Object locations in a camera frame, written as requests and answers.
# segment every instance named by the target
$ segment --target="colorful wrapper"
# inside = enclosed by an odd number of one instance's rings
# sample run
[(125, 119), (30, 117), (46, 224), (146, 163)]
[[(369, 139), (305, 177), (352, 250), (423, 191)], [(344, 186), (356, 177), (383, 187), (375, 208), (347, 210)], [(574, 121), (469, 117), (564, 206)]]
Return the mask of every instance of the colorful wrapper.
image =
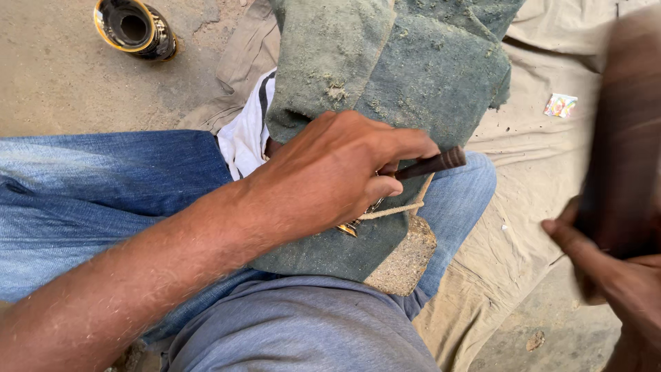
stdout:
[(576, 106), (576, 102), (578, 102), (578, 97), (554, 93), (546, 104), (544, 113), (549, 116), (568, 118), (572, 113), (572, 109)]

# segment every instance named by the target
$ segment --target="concrete ground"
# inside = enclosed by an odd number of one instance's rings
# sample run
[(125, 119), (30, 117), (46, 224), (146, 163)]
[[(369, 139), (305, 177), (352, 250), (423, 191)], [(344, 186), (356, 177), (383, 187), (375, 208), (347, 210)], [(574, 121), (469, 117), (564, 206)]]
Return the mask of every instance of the concrete ground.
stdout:
[[(107, 45), (92, 22), (94, 0), (6, 2), (0, 136), (170, 129), (223, 94), (216, 65), (247, 7), (240, 0), (147, 3), (183, 45), (173, 61), (147, 63)], [(569, 262), (561, 262), (486, 343), (470, 371), (598, 371), (619, 322), (606, 306), (581, 306), (571, 285)], [(526, 351), (537, 331), (545, 343)], [(157, 370), (153, 355), (141, 363), (143, 371)]]
[(165, 63), (109, 46), (94, 26), (96, 0), (6, 1), (0, 14), (0, 136), (172, 128), (223, 94), (215, 69), (248, 8), (239, 1), (146, 1), (183, 46)]
[[(607, 305), (582, 303), (564, 257), (486, 342), (469, 372), (599, 372), (620, 326)], [(544, 343), (527, 351), (538, 331)]]

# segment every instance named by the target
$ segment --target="black stripe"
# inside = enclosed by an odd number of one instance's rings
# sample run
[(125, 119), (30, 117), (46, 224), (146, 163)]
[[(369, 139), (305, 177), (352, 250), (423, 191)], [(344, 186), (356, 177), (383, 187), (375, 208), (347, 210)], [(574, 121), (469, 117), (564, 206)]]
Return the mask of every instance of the black stripe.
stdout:
[(262, 131), (264, 130), (264, 125), (266, 123), (266, 109), (268, 108), (268, 99), (266, 98), (266, 83), (269, 80), (273, 79), (276, 76), (276, 72), (273, 71), (269, 76), (262, 81), (262, 86), (259, 87), (259, 104), (262, 107)]

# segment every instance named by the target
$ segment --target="denim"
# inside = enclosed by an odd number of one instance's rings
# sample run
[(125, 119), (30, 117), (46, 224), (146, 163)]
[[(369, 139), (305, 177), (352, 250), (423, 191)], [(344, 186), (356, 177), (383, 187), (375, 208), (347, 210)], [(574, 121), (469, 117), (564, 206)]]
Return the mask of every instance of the denim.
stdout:
[[(0, 300), (18, 301), (231, 180), (205, 131), (0, 138)], [(474, 152), (466, 166), (435, 175), (418, 212), (438, 241), (418, 284), (428, 297), (495, 185), (493, 165)], [(173, 336), (241, 283), (277, 277), (241, 268), (180, 304), (143, 339)]]

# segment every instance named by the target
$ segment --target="rope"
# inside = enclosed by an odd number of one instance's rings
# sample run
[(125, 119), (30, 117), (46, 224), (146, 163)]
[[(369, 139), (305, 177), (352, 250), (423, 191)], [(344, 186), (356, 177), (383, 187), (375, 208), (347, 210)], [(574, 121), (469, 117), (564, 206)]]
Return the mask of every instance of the rope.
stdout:
[(405, 212), (410, 209), (415, 209), (415, 208), (420, 208), (424, 205), (424, 201), (418, 201), (417, 203), (409, 204), (409, 205), (403, 205), (401, 207), (395, 207), (395, 208), (390, 208), (386, 210), (380, 210), (378, 212), (373, 212), (373, 213), (365, 213), (358, 217), (359, 220), (373, 220), (375, 218), (383, 217), (383, 216), (388, 216), (390, 214), (395, 214), (395, 213), (400, 213), (400, 212)]
[(432, 178), (434, 178), (434, 174), (430, 174), (427, 177), (427, 180), (424, 182), (422, 187), (420, 188), (420, 192), (418, 193), (418, 196), (413, 200), (413, 203), (409, 205), (403, 205), (401, 207), (395, 207), (395, 208), (390, 208), (386, 210), (380, 210), (378, 212), (373, 212), (373, 213), (365, 213), (358, 217), (359, 220), (373, 220), (375, 218), (383, 217), (383, 216), (389, 216), (390, 214), (395, 214), (395, 213), (400, 213), (400, 212), (406, 212), (407, 210), (411, 209), (416, 209), (420, 208), (424, 205), (424, 201), (422, 201), (422, 198), (424, 198), (424, 194), (427, 192), (427, 188), (429, 188), (429, 184), (432, 182)]

